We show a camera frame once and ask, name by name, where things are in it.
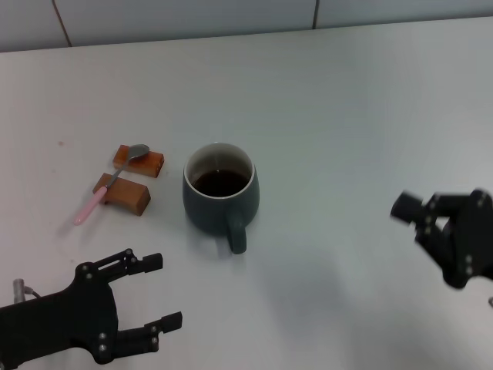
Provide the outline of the brown arched wooden block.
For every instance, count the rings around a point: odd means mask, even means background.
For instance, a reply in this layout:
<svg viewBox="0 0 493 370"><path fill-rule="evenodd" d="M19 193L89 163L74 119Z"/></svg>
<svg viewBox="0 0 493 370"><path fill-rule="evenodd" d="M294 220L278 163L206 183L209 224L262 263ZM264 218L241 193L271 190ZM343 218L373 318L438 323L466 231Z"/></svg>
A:
<svg viewBox="0 0 493 370"><path fill-rule="evenodd" d="M151 195L145 185L118 177L99 203L117 206L140 217L150 201Z"/></svg>

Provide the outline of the dark coffee liquid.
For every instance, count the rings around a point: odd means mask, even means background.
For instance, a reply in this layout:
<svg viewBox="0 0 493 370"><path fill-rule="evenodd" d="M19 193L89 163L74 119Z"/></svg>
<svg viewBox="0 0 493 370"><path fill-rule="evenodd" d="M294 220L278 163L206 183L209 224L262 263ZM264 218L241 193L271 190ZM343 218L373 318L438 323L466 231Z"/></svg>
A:
<svg viewBox="0 0 493 370"><path fill-rule="evenodd" d="M249 183L249 178L230 170L213 170L201 175L193 187L209 197L229 197L239 193Z"/></svg>

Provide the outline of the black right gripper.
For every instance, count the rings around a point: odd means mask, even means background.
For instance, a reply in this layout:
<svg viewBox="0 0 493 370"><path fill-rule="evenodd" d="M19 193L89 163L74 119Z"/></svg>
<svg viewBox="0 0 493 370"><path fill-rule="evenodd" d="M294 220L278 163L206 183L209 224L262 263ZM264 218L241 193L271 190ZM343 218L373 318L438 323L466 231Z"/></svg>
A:
<svg viewBox="0 0 493 370"><path fill-rule="evenodd" d="M423 200L403 192L391 208L391 216L415 225L415 242L443 270L450 269L450 246L437 219L448 218L444 232L453 251L453 268L445 282L462 289L472 278L493 281L493 198L482 191L471 194L435 193Z"/></svg>

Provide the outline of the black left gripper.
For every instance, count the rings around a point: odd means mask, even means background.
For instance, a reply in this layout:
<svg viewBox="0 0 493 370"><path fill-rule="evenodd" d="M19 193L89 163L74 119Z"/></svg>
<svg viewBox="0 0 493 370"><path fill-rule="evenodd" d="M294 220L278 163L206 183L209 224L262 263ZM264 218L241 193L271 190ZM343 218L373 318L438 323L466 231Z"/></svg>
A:
<svg viewBox="0 0 493 370"><path fill-rule="evenodd" d="M0 308L0 364L21 365L70 348L85 349L100 365L159 350L159 335L181 329L181 311L139 328L118 330L107 278L163 268L160 253L139 259L128 248L79 265L62 291Z"/></svg>

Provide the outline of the pink handled metal spoon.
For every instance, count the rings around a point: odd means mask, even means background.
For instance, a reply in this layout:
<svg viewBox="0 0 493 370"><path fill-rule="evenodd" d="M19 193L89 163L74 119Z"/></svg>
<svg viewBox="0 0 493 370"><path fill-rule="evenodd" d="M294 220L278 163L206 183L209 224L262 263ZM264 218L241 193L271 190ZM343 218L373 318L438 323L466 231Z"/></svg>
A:
<svg viewBox="0 0 493 370"><path fill-rule="evenodd" d="M109 188L114 184L116 179L119 177L120 173L127 168L132 160L139 159L146 156L149 153L149 147L145 144L136 144L129 147L126 154L126 159L122 166L115 171L115 173L110 177L110 179L101 186L93 195L92 198L87 202L87 204L78 212L73 224L79 226L83 224L86 219L93 212L100 200L106 195Z"/></svg>

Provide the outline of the grey ceramic cup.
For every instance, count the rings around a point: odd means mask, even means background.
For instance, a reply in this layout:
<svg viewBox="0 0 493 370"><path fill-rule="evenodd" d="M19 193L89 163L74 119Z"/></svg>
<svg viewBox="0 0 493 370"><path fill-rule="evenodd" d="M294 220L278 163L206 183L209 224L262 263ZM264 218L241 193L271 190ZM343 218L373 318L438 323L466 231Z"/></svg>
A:
<svg viewBox="0 0 493 370"><path fill-rule="evenodd" d="M230 170L249 178L239 193L209 197L198 192L193 182L213 170ZM260 185L256 167L247 153L229 143L211 143L196 150L183 168L183 205L190 221L201 231L226 237L233 254L247 248L246 228L257 215Z"/></svg>

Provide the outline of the orange flat wooden block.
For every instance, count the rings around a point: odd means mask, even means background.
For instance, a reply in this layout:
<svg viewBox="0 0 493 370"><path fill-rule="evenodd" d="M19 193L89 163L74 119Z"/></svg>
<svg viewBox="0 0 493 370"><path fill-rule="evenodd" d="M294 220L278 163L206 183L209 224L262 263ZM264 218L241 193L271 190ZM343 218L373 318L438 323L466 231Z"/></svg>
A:
<svg viewBox="0 0 493 370"><path fill-rule="evenodd" d="M121 145L113 157L112 164L115 169L119 169L125 162L129 146ZM165 162L162 153L149 151L145 156L131 160L124 169L126 172L137 173L139 175L157 178Z"/></svg>

